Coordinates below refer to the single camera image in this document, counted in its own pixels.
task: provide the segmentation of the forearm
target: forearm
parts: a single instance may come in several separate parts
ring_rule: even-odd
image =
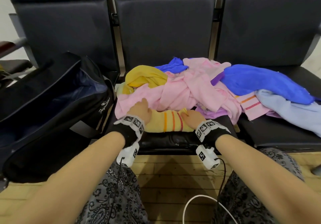
[[[321,198],[299,178],[258,150],[223,135],[216,148],[281,223],[320,223]]]
[[[124,145],[118,132],[97,140],[51,176],[10,224],[74,223]]]

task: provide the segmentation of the hand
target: hand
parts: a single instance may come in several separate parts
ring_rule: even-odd
[[[188,110],[187,114],[182,113],[182,118],[185,123],[192,129],[196,129],[201,122],[206,121],[205,117],[197,111]]]
[[[145,125],[149,123],[151,118],[151,109],[148,108],[148,102],[145,98],[142,101],[137,102],[133,105],[127,114],[135,115],[144,120]]]

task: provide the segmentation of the black cable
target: black cable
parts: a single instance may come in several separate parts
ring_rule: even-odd
[[[226,165],[225,165],[225,162],[223,161],[222,158],[216,158],[216,159],[214,159],[214,160],[217,160],[217,159],[221,160],[221,161],[223,162],[223,164],[224,164],[224,177],[223,177],[223,181],[222,181],[222,184],[221,184],[221,186],[220,186],[220,189],[219,189],[219,194],[217,195],[217,204],[219,204],[219,197],[220,197],[220,195],[221,195],[222,188],[223,188],[223,184],[224,184],[224,182],[225,182],[225,177],[226,177]]]
[[[119,179],[120,179],[120,173],[121,173],[121,162],[122,160],[125,159],[125,157],[122,157],[120,159],[120,163],[119,163],[119,170],[118,170],[118,176],[117,176],[117,181],[116,181],[116,190],[115,190],[115,197],[114,197],[114,201],[113,203],[111,204],[111,208],[110,208],[110,214],[109,214],[109,217],[108,217],[108,221],[107,221],[107,224],[109,223],[109,220],[110,220],[110,217],[111,217],[111,213],[113,212],[113,207],[114,207],[114,203],[115,203],[115,199],[116,199],[116,191],[118,189],[118,182],[119,182]]]

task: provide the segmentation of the white cable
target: white cable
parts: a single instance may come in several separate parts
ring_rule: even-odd
[[[187,204],[185,205],[185,208],[184,208],[184,211],[183,211],[183,224],[184,224],[184,220],[185,220],[185,211],[186,211],[186,208],[188,206],[188,204],[195,198],[197,197],[206,197],[206,198],[209,198],[209,199],[212,199],[214,200],[215,202],[217,202],[216,199],[212,198],[211,196],[207,196],[207,195],[203,195],[203,194],[199,194],[199,195],[195,195],[193,198],[191,198],[189,201],[187,201]],[[235,218],[232,216],[232,214],[219,202],[219,205],[222,206],[224,208],[224,210],[226,210],[226,212],[232,217],[233,221],[238,224],[235,220]]]

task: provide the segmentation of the blue towel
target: blue towel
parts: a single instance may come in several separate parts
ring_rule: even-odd
[[[183,72],[186,69],[188,69],[188,66],[185,66],[181,59],[175,57],[170,61],[169,64],[157,66],[155,68],[157,68],[163,72],[169,71],[173,74],[177,74],[177,73]]]
[[[268,90],[258,90],[255,95],[264,106],[277,112],[289,123],[321,137],[321,105],[316,102],[310,105],[293,103]]]
[[[225,77],[221,81],[237,96],[266,89],[296,103],[311,104],[314,102],[314,97],[305,88],[279,72],[236,64],[224,69],[224,74]]]

